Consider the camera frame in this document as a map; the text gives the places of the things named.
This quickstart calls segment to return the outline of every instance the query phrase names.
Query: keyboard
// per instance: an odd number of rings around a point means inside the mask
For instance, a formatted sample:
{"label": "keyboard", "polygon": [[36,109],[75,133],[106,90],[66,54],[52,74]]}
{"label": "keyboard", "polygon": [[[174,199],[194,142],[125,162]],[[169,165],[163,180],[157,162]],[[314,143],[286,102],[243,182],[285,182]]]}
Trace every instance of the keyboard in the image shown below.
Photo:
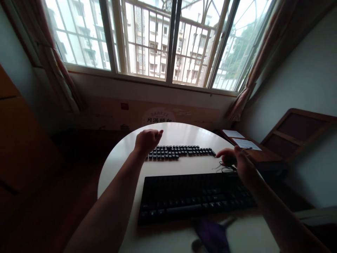
{"label": "keyboard", "polygon": [[145,177],[138,225],[255,207],[236,173]]}
{"label": "keyboard", "polygon": [[157,146],[155,150],[149,153],[146,159],[149,160],[168,160],[179,159],[180,156],[204,156],[216,153],[211,148],[200,148],[199,146]]}

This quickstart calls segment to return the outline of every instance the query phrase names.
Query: hand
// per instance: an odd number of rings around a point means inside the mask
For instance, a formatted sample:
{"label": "hand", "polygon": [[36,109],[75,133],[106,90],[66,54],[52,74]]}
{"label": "hand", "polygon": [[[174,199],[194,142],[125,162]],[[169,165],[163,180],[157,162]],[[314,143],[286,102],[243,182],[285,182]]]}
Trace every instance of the hand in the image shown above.
{"label": "hand", "polygon": [[235,146],[234,150],[225,148],[221,150],[216,157],[221,156],[223,165],[234,164],[238,170],[239,177],[246,187],[250,187],[254,181],[259,178],[256,167],[246,157],[239,146]]}
{"label": "hand", "polygon": [[159,144],[163,132],[164,130],[143,130],[137,135],[134,151],[145,158]]}

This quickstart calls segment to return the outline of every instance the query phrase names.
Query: paper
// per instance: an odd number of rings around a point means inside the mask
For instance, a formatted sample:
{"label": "paper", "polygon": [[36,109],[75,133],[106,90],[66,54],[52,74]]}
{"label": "paper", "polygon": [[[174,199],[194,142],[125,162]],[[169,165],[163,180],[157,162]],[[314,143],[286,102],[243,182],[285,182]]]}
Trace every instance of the paper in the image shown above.
{"label": "paper", "polygon": [[233,138],[233,141],[235,141],[240,148],[251,148],[251,149],[254,149],[254,150],[261,150],[258,146],[256,146],[251,141],[234,139],[234,138]]}
{"label": "paper", "polygon": [[241,134],[239,134],[237,131],[231,131],[231,130],[222,130],[228,137],[236,137],[236,138],[245,138]]}

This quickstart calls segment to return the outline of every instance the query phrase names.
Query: table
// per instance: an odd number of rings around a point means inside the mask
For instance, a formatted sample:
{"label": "table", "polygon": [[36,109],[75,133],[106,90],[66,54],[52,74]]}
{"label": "table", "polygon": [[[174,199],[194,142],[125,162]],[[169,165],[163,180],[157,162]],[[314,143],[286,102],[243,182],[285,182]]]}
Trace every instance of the table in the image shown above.
{"label": "table", "polygon": [[[230,143],[233,143],[236,145],[236,142],[233,140],[232,137],[228,137],[224,132],[224,129],[220,129],[220,134],[227,139]],[[248,141],[252,141],[256,146],[258,146],[261,150],[245,150],[245,153],[247,153],[249,156],[248,158],[254,163],[258,163],[258,162],[276,162],[276,161],[282,161],[282,157],[276,155],[275,153],[273,153],[272,151],[270,151],[269,149],[267,149],[266,147],[264,147],[263,145],[261,145],[260,143],[256,142],[255,140],[253,140],[252,138],[242,134],[241,132],[239,132],[244,138],[236,138],[235,139],[242,139],[242,140],[248,140]]]}
{"label": "table", "polygon": [[[216,134],[183,123],[157,123],[139,128],[124,137],[107,157],[98,183],[98,197],[104,192],[134,148],[136,136],[145,129],[164,130],[159,145],[199,145],[216,153],[233,145]],[[127,231],[120,252],[192,252],[197,235],[189,221],[137,227],[144,177],[215,173],[220,158],[182,156],[177,161],[146,161],[141,169]],[[208,217],[218,222],[229,216],[237,220],[228,228],[227,239],[232,253],[279,252],[279,248],[258,209],[217,214]]]}

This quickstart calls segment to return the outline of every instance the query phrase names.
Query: curtain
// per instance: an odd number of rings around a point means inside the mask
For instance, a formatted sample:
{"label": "curtain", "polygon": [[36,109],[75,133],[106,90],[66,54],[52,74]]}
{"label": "curtain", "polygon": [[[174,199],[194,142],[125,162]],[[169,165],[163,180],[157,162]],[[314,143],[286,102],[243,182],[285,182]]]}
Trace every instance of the curtain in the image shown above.
{"label": "curtain", "polygon": [[298,0],[281,0],[270,18],[261,46],[250,72],[247,76],[245,88],[226,112],[225,118],[230,121],[240,121],[245,105],[252,94],[256,81],[273,52],[277,42],[284,34]]}
{"label": "curtain", "polygon": [[63,110],[79,112],[84,102],[56,49],[44,12],[43,0],[13,0],[17,12],[37,45],[37,53],[46,71],[57,102]]}

